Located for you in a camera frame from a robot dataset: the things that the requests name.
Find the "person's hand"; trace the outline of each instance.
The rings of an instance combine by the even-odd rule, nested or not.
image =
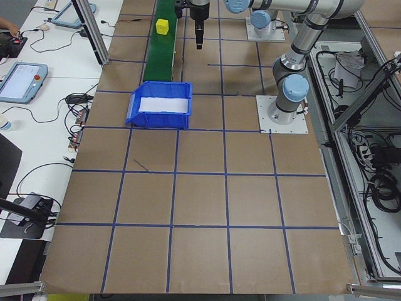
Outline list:
[[[16,26],[15,24],[11,23],[8,28],[8,30],[10,30],[10,33],[13,37],[16,37],[18,35],[19,32],[19,27]]]

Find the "screen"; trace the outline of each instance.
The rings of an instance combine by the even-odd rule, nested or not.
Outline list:
[[[63,11],[57,18],[57,21],[66,22],[66,23],[76,23],[79,20],[78,15],[76,14],[75,8],[72,4],[68,6],[68,8]]]
[[[0,134],[0,198],[7,198],[23,152]]]
[[[34,80],[33,77],[38,74],[40,68],[40,66],[17,65],[11,76],[4,83],[3,89],[0,91],[0,97],[23,98]]]

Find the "green conveyor belt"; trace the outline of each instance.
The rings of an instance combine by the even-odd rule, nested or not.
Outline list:
[[[156,33],[155,23],[158,19],[169,20],[169,32],[165,36]],[[158,0],[143,76],[144,81],[171,82],[176,29],[177,16],[174,13],[174,0]]]

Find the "tablet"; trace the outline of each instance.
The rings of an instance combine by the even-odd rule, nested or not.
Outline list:
[[[96,4],[90,3],[90,8],[93,13],[96,11]],[[51,22],[58,26],[79,28],[82,26],[81,20],[76,14],[74,5],[70,2],[67,4],[52,20]]]
[[[43,64],[16,62],[0,83],[0,102],[29,103],[48,74]]]

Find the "yellow cube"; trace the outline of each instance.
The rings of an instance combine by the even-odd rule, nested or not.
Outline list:
[[[166,35],[169,32],[169,20],[158,19],[156,22],[156,33]]]

